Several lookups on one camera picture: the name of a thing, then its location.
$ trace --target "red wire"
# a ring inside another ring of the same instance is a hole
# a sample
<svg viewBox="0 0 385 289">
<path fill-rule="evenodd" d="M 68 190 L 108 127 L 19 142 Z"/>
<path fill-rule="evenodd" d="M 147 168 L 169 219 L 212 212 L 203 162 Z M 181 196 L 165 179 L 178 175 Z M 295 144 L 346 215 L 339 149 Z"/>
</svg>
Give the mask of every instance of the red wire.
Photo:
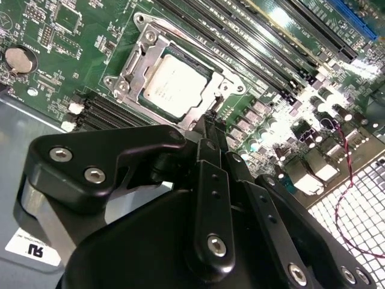
<svg viewBox="0 0 385 289">
<path fill-rule="evenodd" d="M 343 131 L 341 130 L 341 127 L 340 126 L 337 126 L 336 129 L 338 130 L 338 133 L 343 141 L 343 146 L 344 146 L 344 149 L 345 149 L 345 152 L 347 154 L 346 156 L 346 161 L 348 163 L 348 169 L 349 169 L 349 180 L 350 180 L 350 184 L 348 186 L 348 188 L 341 194 L 341 196 L 339 197 L 338 199 L 338 202 L 337 202 L 337 205 L 336 205 L 336 208 L 335 208 L 335 211 L 334 211 L 334 221 L 335 221 L 335 224 L 336 224 L 336 227 L 337 227 L 337 230 L 338 232 L 340 233 L 340 236 L 342 237 L 343 241 L 345 242 L 345 244 L 355 248 L 355 250 L 361 252 L 362 254 L 368 254 L 368 255 L 372 255 L 376 258 L 385 258 L 385 255 L 379 255 L 379 254 L 375 254 L 375 253 L 372 253 L 370 251 L 366 251 L 366 250 L 363 250 L 361 248 L 359 248 L 358 246 L 354 245 L 349 239 L 347 239 L 343 233 L 342 233 L 342 230 L 340 228 L 340 226 L 338 225 L 338 220 L 339 220 L 339 215 L 338 215 L 338 211 L 339 211 L 339 208 L 340 208 L 340 203 L 342 200 L 344 200 L 346 198 L 346 195 L 347 193 L 349 192 L 349 189 L 353 188 L 354 186 L 354 181 L 353 181 L 353 169 L 352 169 L 352 166 L 351 166 L 351 157 L 350 157 L 350 153 L 349 153 L 349 147 L 348 147 L 348 141 L 346 140 L 345 138 L 345 134 L 343 133 Z"/>
</svg>

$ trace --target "motherboard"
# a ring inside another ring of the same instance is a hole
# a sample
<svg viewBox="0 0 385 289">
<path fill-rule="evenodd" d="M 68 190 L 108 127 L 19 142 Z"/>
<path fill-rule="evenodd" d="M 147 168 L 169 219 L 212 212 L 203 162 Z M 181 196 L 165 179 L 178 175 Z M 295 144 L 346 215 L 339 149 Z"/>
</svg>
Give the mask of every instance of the motherboard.
<svg viewBox="0 0 385 289">
<path fill-rule="evenodd" d="M 64 131 L 215 111 L 250 172 L 320 194 L 384 126 L 385 6 L 367 0 L 0 0 L 0 84 Z"/>
</svg>

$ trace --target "blue pcie slot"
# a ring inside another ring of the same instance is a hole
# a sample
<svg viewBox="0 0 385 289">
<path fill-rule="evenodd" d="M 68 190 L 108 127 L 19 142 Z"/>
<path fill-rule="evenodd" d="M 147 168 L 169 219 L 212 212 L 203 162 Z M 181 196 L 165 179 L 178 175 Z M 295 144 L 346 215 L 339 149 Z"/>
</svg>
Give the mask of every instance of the blue pcie slot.
<svg viewBox="0 0 385 289">
<path fill-rule="evenodd" d="M 337 10 L 347 21 L 359 31 L 360 34 L 374 41 L 378 35 L 374 33 L 360 18 L 358 18 L 341 0 L 328 0 L 328 2 Z"/>
</svg>

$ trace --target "white label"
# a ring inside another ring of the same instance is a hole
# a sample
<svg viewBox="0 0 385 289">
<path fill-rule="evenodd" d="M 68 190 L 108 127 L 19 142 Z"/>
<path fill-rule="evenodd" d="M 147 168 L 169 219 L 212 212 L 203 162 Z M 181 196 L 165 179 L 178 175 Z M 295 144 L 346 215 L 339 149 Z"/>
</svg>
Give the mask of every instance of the white label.
<svg viewBox="0 0 385 289">
<path fill-rule="evenodd" d="M 59 266 L 61 261 L 55 249 L 47 246 L 21 228 L 13 235 L 5 250 L 52 266 Z"/>
</svg>

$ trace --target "pcie slot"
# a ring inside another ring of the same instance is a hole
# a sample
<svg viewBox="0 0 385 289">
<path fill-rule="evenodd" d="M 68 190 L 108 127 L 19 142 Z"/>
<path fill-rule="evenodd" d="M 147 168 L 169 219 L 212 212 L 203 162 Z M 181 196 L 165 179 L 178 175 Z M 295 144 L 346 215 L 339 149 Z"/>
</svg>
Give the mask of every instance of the pcie slot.
<svg viewBox="0 0 385 289">
<path fill-rule="evenodd" d="M 250 65 L 248 61 L 246 61 L 241 55 L 237 55 L 233 52 L 233 49 L 227 44 L 224 43 L 222 40 L 218 40 L 215 36 L 212 35 L 212 33 L 204 26 L 201 25 L 197 19 L 190 16 L 188 13 L 185 13 L 182 9 L 180 9 L 178 6 L 174 5 L 173 3 L 170 3 L 168 0 L 157 0 L 158 3 L 160 3 L 164 8 L 169 10 L 170 12 L 174 13 L 175 17 L 178 17 L 180 21 L 183 21 L 189 25 L 191 25 L 194 29 L 196 29 L 200 34 L 205 36 L 210 42 L 215 43 L 216 46 L 223 49 L 226 53 L 228 53 L 231 57 L 234 57 L 239 61 L 246 69 L 252 72 L 252 74 L 255 74 L 258 78 L 263 80 L 265 83 L 270 85 L 271 87 L 275 88 L 278 92 L 285 91 L 286 87 L 283 86 L 281 83 L 276 81 L 274 78 L 270 78 L 266 76 L 264 71 L 259 70 L 255 65 Z"/>
<path fill-rule="evenodd" d="M 236 43 L 247 53 L 249 53 L 254 58 L 258 59 L 264 66 L 269 67 L 272 69 L 276 74 L 278 74 L 281 78 L 283 78 L 287 83 L 290 82 L 292 79 L 292 76 L 287 76 L 286 72 L 282 70 L 281 67 L 279 67 L 275 62 L 271 61 L 269 58 L 267 58 L 265 55 L 257 51 L 255 48 L 253 48 L 249 43 L 246 43 L 245 40 L 240 36 L 234 33 L 232 30 L 228 30 L 227 27 L 224 26 L 222 22 L 219 21 L 219 19 L 212 14 L 208 12 L 207 7 L 201 6 L 200 3 L 198 3 L 196 0 L 190 1 L 190 0 L 180 0 L 186 5 L 189 5 L 192 9 L 195 9 L 195 11 L 199 12 L 203 17 L 207 19 L 207 21 L 210 21 L 212 26 L 215 26 L 216 29 L 219 31 L 223 31 L 223 34 L 227 36 L 228 39 L 230 39 L 233 43 Z"/>
<path fill-rule="evenodd" d="M 238 26 L 240 29 L 243 30 L 243 32 L 248 35 L 249 37 L 257 40 L 259 42 L 259 44 L 266 50 L 269 52 L 269 54 L 271 54 L 275 59 L 277 59 L 283 67 L 291 70 L 290 72 L 288 72 L 289 74 L 292 74 L 292 73 L 295 73 L 296 75 L 298 75 L 297 77 L 300 77 L 303 72 L 304 72 L 304 69 L 302 67 L 300 67 L 298 65 L 298 63 L 296 63 L 295 61 L 293 61 L 292 59 L 288 58 L 287 56 L 285 56 L 284 54 L 282 54 L 274 45 L 272 45 L 271 43 L 269 43 L 263 36 L 263 34 L 261 34 L 260 32 L 258 31 L 255 31 L 253 29 L 250 29 L 248 26 L 244 25 L 244 23 L 242 23 L 241 21 L 239 21 L 239 19 L 235 18 L 235 17 L 232 17 L 232 13 L 231 11 L 228 11 L 226 9 L 226 7 L 224 7 L 222 4 L 220 3 L 217 3 L 217 4 L 214 4 L 213 1 L 211 0 L 205 0 L 205 2 L 208 2 L 210 7 L 213 7 L 215 10 L 219 11 L 226 19 L 226 21 L 228 23 L 233 23 L 235 24 L 236 26 Z"/>
<path fill-rule="evenodd" d="M 375 41 L 378 35 L 374 33 L 360 18 L 358 18 L 341 0 L 327 0 L 333 8 L 342 15 L 349 24 L 352 25 L 360 34 L 368 39 Z"/>
<path fill-rule="evenodd" d="M 357 58 L 358 54 L 299 0 L 276 0 L 276 3 L 340 60 L 351 63 Z"/>
</svg>

